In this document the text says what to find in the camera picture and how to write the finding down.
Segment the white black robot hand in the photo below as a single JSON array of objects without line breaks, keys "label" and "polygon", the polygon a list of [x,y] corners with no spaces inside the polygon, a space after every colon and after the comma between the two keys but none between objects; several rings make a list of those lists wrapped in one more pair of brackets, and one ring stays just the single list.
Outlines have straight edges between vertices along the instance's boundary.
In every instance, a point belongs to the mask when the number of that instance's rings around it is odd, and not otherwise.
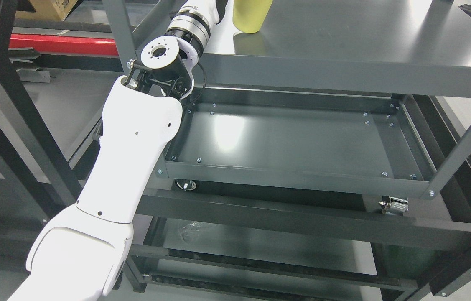
[{"label": "white black robot hand", "polygon": [[228,0],[187,0],[178,11],[170,12],[170,19],[177,13],[190,11],[203,17],[208,25],[218,25],[224,19]]}]

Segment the white robot forearm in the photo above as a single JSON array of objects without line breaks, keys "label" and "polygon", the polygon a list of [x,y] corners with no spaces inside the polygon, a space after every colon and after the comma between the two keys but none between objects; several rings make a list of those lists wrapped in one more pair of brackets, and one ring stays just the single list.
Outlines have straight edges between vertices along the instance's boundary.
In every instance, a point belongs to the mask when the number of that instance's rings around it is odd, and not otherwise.
[{"label": "white robot forearm", "polygon": [[210,21],[186,10],[149,42],[104,103],[100,151],[80,196],[37,236],[30,275],[10,301],[96,301],[113,289],[132,245],[133,218],[150,174],[181,125],[180,100],[210,38]]}]

